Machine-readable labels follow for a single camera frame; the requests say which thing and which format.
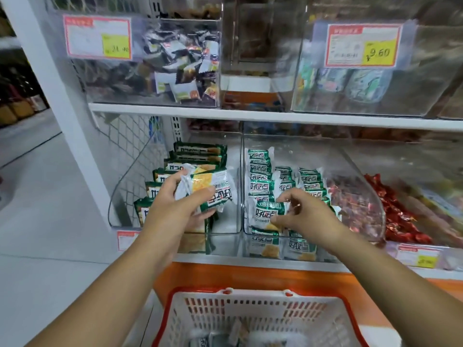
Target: right hand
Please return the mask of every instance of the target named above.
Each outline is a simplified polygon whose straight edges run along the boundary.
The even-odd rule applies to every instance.
[[[277,202],[291,202],[286,215],[275,215],[270,221],[278,227],[297,231],[304,239],[332,252],[349,229],[320,199],[304,190],[292,188],[283,192]]]

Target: red candy wrapper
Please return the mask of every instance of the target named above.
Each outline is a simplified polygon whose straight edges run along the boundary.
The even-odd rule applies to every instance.
[[[381,182],[381,175],[365,174],[365,179],[378,194],[386,213],[386,240],[432,245],[430,236],[415,226],[416,216],[408,211],[396,197],[395,191]]]

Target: yellow price label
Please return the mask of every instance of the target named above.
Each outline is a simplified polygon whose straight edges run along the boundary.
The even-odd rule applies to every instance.
[[[420,268],[435,268],[437,264],[437,257],[432,256],[418,256],[418,263],[417,266]]]
[[[130,42],[127,35],[102,34],[105,57],[130,59]]]
[[[363,52],[363,66],[388,66],[395,65],[397,54],[397,41],[367,41]]]

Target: hand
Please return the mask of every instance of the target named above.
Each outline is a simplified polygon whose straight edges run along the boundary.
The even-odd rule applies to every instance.
[[[180,240],[185,230],[193,230],[200,226],[206,218],[215,213],[215,209],[194,215],[200,204],[210,200],[215,193],[215,188],[209,186],[198,190],[176,201],[174,193],[181,176],[186,175],[182,170],[169,176],[159,190],[150,211],[146,216],[143,231],[140,236],[145,240],[155,238],[156,249],[164,251],[165,255],[174,257],[177,253]]]
[[[330,252],[335,250],[343,234],[349,231],[322,200],[304,190],[286,190],[276,201],[291,201],[291,207],[287,215],[275,215],[270,219],[274,225],[295,230],[310,243]]]

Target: basket rim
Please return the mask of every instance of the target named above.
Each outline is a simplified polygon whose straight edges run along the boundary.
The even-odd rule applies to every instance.
[[[228,287],[185,287],[185,286],[179,286],[174,288],[170,293],[169,297],[167,299],[166,306],[164,308],[164,313],[163,313],[163,320],[161,321],[161,326],[159,327],[159,331],[156,334],[155,339],[153,340],[153,344],[151,347],[157,347],[159,346],[159,342],[161,341],[161,338],[164,335],[164,332],[167,327],[167,320],[169,319],[169,312],[170,312],[170,307],[172,305],[172,300],[174,298],[174,295],[179,292],[196,292],[196,293],[218,293],[219,291],[225,290]],[[303,297],[335,297],[335,298],[340,298],[343,303],[344,307],[347,311],[347,314],[350,319],[350,323],[352,324],[352,328],[354,329],[355,336],[360,343],[362,347],[369,347],[365,339],[363,338],[362,333],[360,332],[360,328],[358,326],[357,320],[355,318],[354,312],[352,311],[352,308],[350,307],[349,301],[343,296],[338,293],[332,293],[332,292],[323,292],[323,291],[301,291],[301,290],[291,290],[290,291],[294,292],[295,294]],[[271,290],[253,290],[253,291],[271,291]]]

